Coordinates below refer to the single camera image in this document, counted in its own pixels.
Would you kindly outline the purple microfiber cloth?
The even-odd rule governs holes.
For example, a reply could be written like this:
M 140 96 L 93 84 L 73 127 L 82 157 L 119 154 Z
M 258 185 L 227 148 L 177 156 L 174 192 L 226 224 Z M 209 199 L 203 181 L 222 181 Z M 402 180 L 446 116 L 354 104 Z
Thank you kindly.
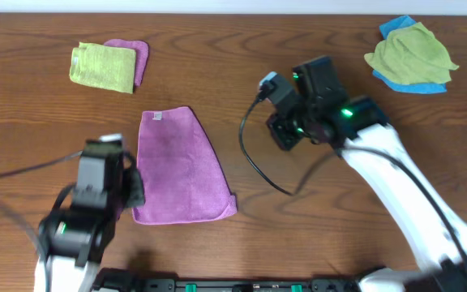
M 216 221 L 237 213 L 216 153 L 191 108 L 144 111 L 137 166 L 145 204 L 133 209 L 142 225 Z

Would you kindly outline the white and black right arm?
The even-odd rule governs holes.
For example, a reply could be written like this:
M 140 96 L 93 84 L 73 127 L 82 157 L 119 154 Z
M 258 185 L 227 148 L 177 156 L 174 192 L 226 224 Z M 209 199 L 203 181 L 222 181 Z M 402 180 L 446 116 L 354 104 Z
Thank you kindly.
M 467 223 L 422 174 L 377 104 L 349 98 L 329 57 L 294 67 L 291 81 L 271 72 L 259 89 L 276 109 L 267 125 L 278 146 L 329 144 L 405 236 L 418 270 L 379 268 L 358 279 L 361 291 L 467 291 Z

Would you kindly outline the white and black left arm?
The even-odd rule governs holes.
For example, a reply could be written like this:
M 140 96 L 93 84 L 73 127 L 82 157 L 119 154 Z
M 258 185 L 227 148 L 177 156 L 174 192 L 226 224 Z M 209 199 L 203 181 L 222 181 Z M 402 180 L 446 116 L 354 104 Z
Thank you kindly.
M 123 210 L 145 204 L 135 157 L 120 134 L 87 140 L 77 180 L 39 224 L 35 291 L 94 291 L 105 249 Z

